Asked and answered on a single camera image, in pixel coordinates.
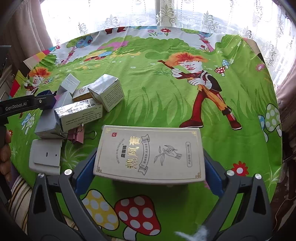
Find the person's left hand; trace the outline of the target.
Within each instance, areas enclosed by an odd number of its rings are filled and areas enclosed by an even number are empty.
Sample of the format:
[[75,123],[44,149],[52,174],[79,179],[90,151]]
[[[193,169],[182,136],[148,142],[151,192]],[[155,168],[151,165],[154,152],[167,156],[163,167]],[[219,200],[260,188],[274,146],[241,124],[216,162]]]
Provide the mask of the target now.
[[6,131],[4,146],[1,148],[1,174],[4,175],[6,182],[11,182],[11,135],[10,132]]

